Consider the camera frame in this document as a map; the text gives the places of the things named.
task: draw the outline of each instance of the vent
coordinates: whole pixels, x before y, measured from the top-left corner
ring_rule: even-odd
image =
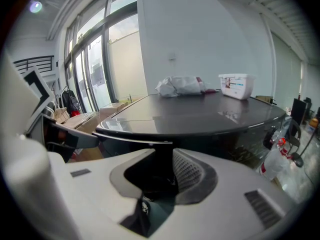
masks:
[[[266,229],[281,220],[281,216],[257,190],[247,192],[244,196],[249,201]]]

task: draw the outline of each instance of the plastic container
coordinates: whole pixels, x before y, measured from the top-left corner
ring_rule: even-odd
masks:
[[[254,80],[250,74],[220,74],[221,90],[224,95],[246,100],[254,89]]]

